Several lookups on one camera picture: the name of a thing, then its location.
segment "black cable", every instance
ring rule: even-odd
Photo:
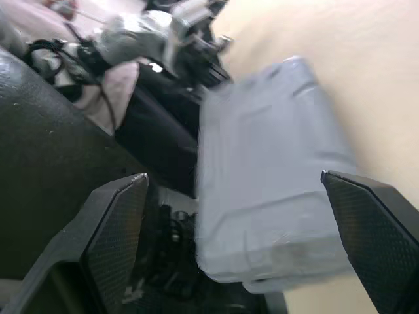
[[[37,50],[49,50],[53,53],[55,53],[58,57],[58,59],[60,59],[60,65],[58,66],[57,69],[53,70],[51,72],[51,74],[49,74],[48,76],[44,77],[45,80],[50,81],[51,79],[53,79],[59,72],[62,71],[62,69],[64,68],[64,60],[63,57],[58,53],[60,51],[60,47],[53,42],[50,41],[46,41],[44,39],[39,39],[38,41],[34,41],[30,46],[28,51],[25,53],[24,57],[23,57],[23,61],[28,64],[32,69],[34,69],[36,72],[39,73],[39,69],[36,68],[36,66],[34,66],[33,64],[33,58],[32,58],[32,53],[34,53]]]
[[[70,58],[75,63],[77,63],[78,65],[80,65],[84,70],[86,70],[86,72],[88,72],[88,74],[90,75],[90,79],[92,79],[94,81],[94,84],[99,87],[100,94],[102,95],[103,99],[105,100],[106,107],[107,107],[107,109],[109,111],[109,115],[111,116],[111,123],[112,123],[113,133],[115,134],[115,132],[117,130],[117,119],[115,118],[115,112],[114,112],[114,110],[112,108],[111,101],[109,100],[107,94],[105,93],[105,90],[103,89],[103,85],[101,84],[101,82],[99,82],[97,80],[94,72],[82,60],[73,57],[71,54],[69,54],[65,50],[61,50],[60,52],[63,53],[63,54],[65,54],[68,58]]]
[[[39,39],[37,41],[34,41],[29,46],[28,51],[26,52],[25,56],[23,57],[23,61],[26,62],[34,70],[39,72],[39,70],[33,64],[32,53],[34,53],[34,51],[43,50],[43,49],[49,50],[49,51],[55,53],[57,55],[58,59],[60,59],[60,66],[57,69],[53,70],[50,75],[48,75],[47,77],[44,78],[49,83],[51,83],[51,79],[53,79],[64,68],[64,58],[61,54],[64,54],[66,57],[71,59],[77,65],[82,67],[90,75],[90,79],[92,79],[93,83],[95,85],[97,85],[100,89],[100,94],[103,97],[103,99],[105,100],[105,104],[107,106],[107,109],[109,111],[109,115],[111,117],[113,133],[115,134],[115,132],[117,130],[117,119],[115,118],[115,112],[112,108],[111,101],[109,100],[107,94],[105,93],[105,90],[103,89],[103,85],[96,78],[94,72],[91,70],[91,68],[87,64],[85,64],[82,60],[72,56],[71,54],[69,54],[68,52],[63,50],[62,49],[63,46],[64,46],[64,44],[60,41],[47,41],[45,39]]]

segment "beige wall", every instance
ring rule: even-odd
[[[242,77],[305,57],[335,104],[364,174],[419,208],[419,1],[230,0],[214,29]],[[376,313],[357,278],[286,295],[291,313]]]

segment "carbon fiber texture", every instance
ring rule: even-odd
[[[417,288],[418,246],[368,190],[331,175],[323,183],[349,260],[377,311],[404,313]]]
[[[122,297],[136,259],[147,180],[122,191],[86,254],[88,269],[108,314],[120,313]]]

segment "pink fabric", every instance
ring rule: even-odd
[[[0,5],[14,27],[29,41],[52,38],[75,41],[63,25],[66,20],[40,4],[39,0],[0,0]],[[108,70],[102,80],[103,89],[115,112],[117,127],[124,120],[138,74],[137,63],[125,63]],[[81,99],[74,105],[106,133],[113,135],[111,115],[97,86],[85,86]]]

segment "black leather surface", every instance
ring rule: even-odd
[[[0,48],[0,278],[22,278],[91,191],[141,172],[113,138]]]

